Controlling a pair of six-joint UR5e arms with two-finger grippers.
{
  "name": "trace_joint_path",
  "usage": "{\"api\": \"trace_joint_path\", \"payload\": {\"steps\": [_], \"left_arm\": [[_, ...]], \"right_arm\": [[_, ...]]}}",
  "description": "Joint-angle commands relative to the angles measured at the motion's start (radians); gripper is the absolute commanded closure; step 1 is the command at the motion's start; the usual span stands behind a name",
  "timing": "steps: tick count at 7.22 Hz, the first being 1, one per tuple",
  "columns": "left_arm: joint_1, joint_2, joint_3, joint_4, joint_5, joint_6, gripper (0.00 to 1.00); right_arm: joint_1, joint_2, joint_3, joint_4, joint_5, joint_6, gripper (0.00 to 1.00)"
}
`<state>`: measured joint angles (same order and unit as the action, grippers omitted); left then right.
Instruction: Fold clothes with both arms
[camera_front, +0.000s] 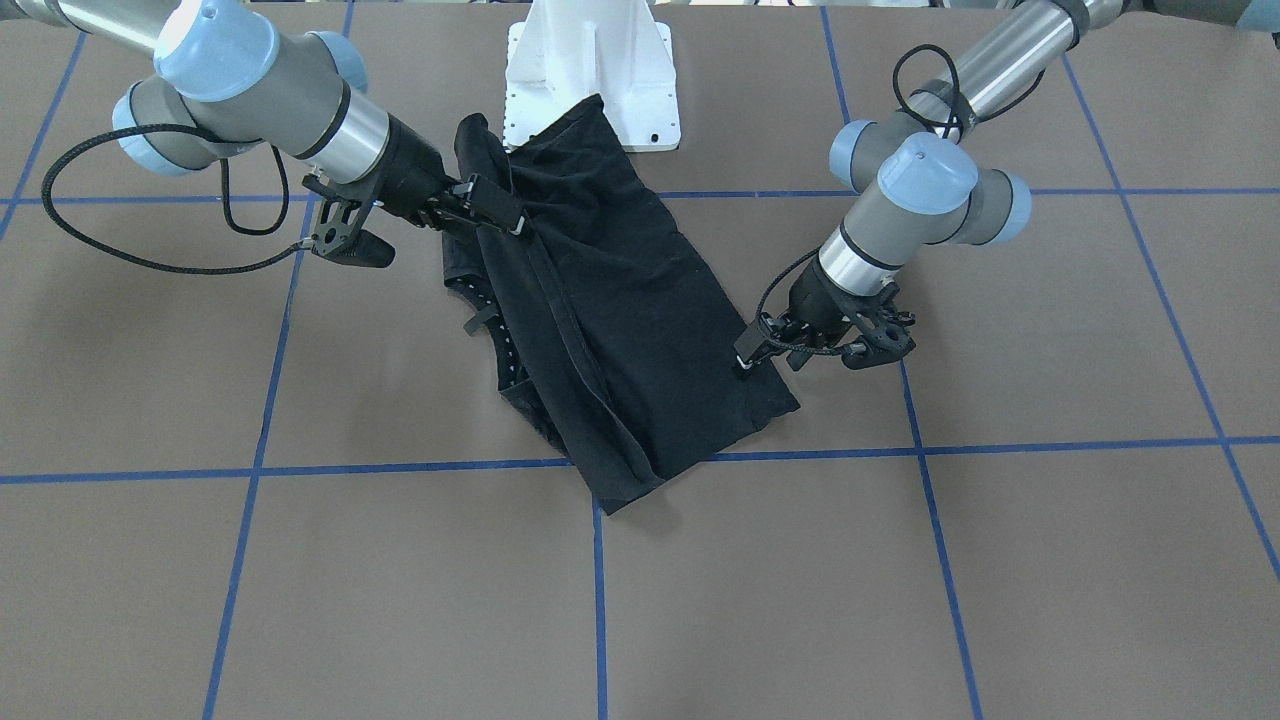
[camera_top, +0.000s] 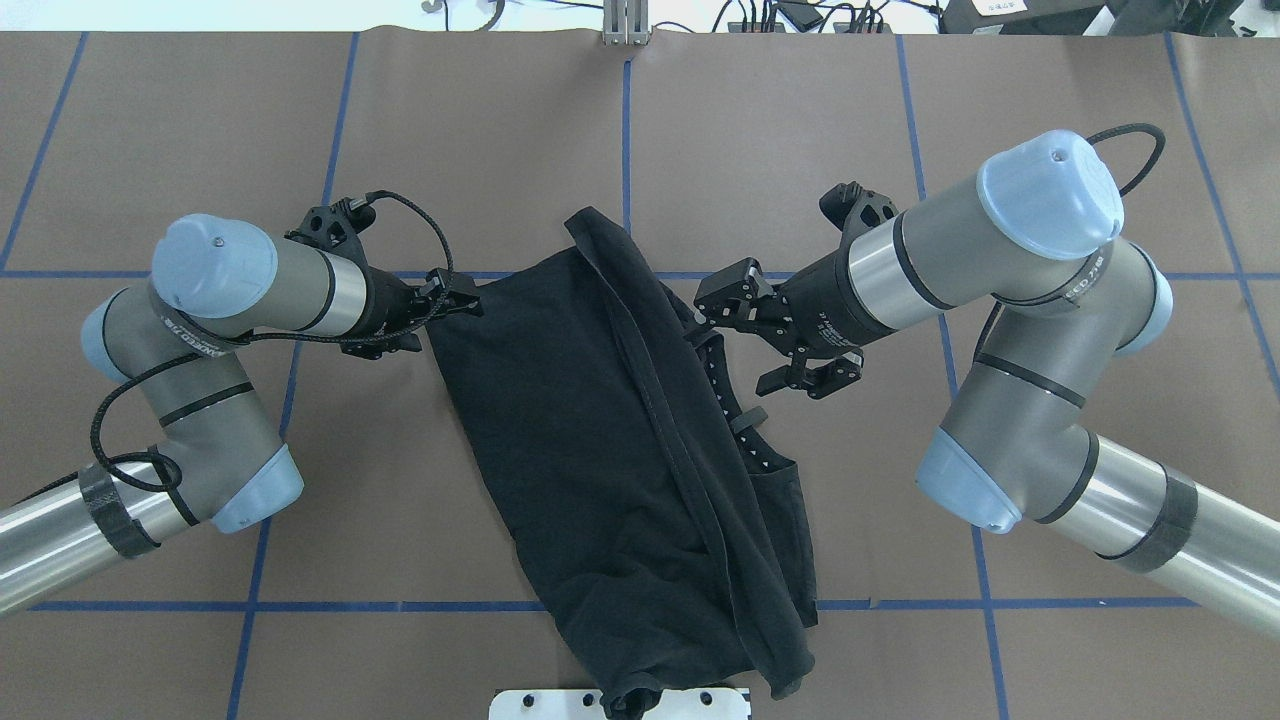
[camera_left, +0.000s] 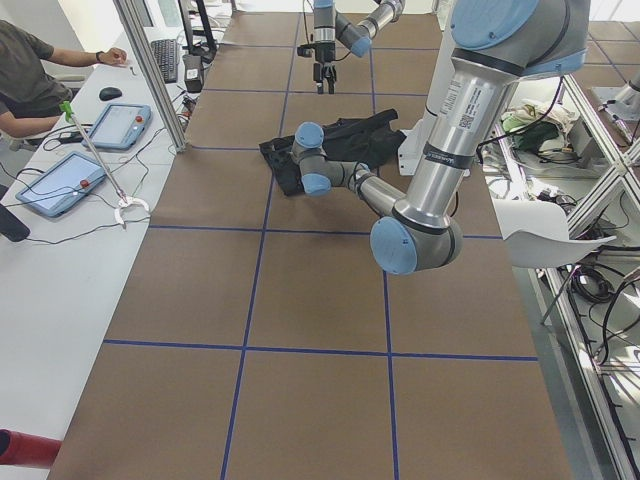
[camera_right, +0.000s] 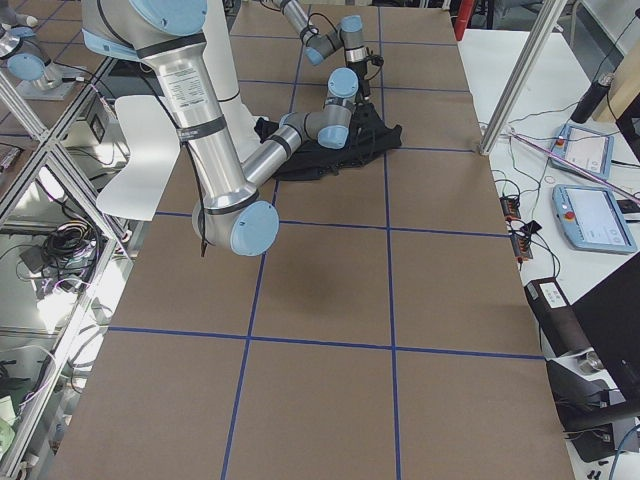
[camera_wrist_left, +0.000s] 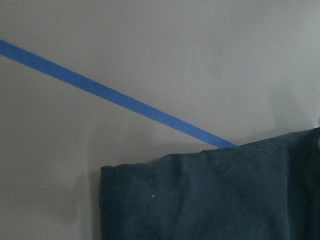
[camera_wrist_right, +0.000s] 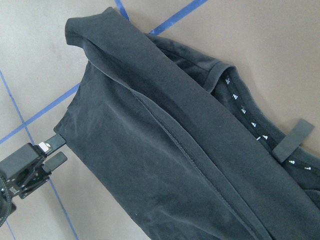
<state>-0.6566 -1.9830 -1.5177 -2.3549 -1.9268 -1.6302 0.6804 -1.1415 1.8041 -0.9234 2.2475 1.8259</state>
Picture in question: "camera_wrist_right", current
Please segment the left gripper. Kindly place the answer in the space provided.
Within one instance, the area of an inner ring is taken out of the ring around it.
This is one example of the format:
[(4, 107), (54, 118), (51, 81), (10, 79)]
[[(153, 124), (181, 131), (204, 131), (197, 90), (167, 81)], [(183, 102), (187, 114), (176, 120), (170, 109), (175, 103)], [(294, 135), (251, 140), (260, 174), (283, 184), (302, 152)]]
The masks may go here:
[(0, 219), (6, 220), (16, 209), (14, 197), (26, 198), (50, 179), (50, 173), (67, 161), (63, 152), (52, 158), (66, 144), (66, 140), (55, 134), (38, 145), (26, 143), (0, 162)]

